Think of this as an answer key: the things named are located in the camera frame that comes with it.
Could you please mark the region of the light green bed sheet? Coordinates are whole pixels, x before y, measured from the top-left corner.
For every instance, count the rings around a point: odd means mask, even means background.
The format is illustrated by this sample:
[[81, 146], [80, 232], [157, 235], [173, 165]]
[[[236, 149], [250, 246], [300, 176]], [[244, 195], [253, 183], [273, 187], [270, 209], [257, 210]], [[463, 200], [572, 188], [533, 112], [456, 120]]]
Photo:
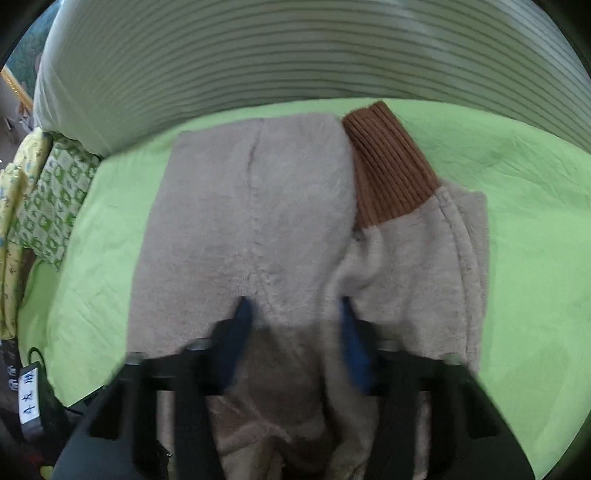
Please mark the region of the light green bed sheet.
[[[104, 159], [62, 266], [32, 267], [18, 316], [20, 351], [41, 351], [58, 398], [77, 401], [121, 361], [147, 217], [180, 133], [250, 118], [342, 116], [365, 105], [360, 98], [226, 111]], [[480, 376], [543, 477], [590, 411], [590, 157], [488, 112], [417, 100], [388, 105], [438, 174], [486, 195], [491, 266]]]

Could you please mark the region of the large striped white pillow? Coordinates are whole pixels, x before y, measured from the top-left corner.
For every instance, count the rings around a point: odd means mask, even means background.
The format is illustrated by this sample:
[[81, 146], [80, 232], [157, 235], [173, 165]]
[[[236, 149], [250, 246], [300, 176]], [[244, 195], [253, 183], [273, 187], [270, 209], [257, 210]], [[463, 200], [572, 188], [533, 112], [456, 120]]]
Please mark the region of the large striped white pillow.
[[107, 156], [177, 123], [308, 99], [406, 98], [590, 145], [590, 77], [531, 1], [66, 1], [37, 124]]

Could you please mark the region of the yellow floral quilt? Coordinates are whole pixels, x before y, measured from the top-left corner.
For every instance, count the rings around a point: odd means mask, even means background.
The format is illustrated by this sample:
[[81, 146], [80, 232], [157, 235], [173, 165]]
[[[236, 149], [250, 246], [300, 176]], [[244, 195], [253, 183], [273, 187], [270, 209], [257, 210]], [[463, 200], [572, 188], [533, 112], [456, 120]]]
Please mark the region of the yellow floral quilt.
[[23, 202], [35, 188], [52, 146], [52, 136], [35, 128], [20, 143], [13, 161], [1, 170], [1, 339], [17, 336], [18, 308], [26, 270], [33, 258], [11, 239]]

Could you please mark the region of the gold framed floral painting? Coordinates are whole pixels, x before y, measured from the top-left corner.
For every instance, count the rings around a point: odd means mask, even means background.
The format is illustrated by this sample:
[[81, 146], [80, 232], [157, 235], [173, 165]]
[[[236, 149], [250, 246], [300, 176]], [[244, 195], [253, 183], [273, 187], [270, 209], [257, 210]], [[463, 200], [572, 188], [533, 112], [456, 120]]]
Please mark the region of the gold framed floral painting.
[[2, 79], [28, 113], [33, 110], [33, 95], [42, 53], [61, 4], [61, 1], [52, 1], [32, 23], [16, 44], [1, 72]]

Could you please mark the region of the green white patterned pillow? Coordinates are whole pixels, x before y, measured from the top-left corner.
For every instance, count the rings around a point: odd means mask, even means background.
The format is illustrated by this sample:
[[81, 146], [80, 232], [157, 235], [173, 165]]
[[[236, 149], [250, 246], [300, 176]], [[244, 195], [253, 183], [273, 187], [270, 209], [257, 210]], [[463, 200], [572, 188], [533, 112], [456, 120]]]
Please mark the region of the green white patterned pillow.
[[50, 148], [32, 191], [19, 207], [9, 238], [59, 269], [100, 159], [62, 135], [44, 132], [42, 138]]

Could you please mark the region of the beige knit sweater brown cuffs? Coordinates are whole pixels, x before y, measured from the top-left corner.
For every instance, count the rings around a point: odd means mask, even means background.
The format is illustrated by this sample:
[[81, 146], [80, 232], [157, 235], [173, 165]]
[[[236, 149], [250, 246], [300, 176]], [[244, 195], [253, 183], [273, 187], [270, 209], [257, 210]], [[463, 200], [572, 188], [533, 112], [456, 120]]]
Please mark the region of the beige knit sweater brown cuffs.
[[127, 348], [172, 354], [239, 296], [256, 325], [211, 401], [230, 479], [358, 479], [377, 404], [353, 385], [339, 301], [426, 357], [479, 365], [486, 198], [440, 178], [382, 102], [181, 134], [147, 221]]

